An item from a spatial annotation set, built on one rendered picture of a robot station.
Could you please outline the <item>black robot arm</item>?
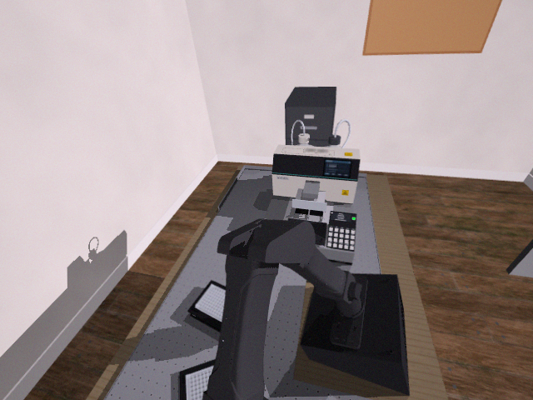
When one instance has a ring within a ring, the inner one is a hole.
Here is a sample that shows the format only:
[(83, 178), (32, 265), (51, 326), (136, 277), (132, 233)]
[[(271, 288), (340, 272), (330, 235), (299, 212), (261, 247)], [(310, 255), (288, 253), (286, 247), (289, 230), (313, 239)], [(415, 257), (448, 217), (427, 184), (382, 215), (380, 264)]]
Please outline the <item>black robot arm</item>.
[(360, 348), (368, 279), (336, 267), (315, 242), (308, 221), (263, 218), (220, 238), (217, 252), (227, 255), (226, 294), (217, 355), (202, 400), (269, 400), (263, 357), (279, 263), (335, 300), (331, 343)]

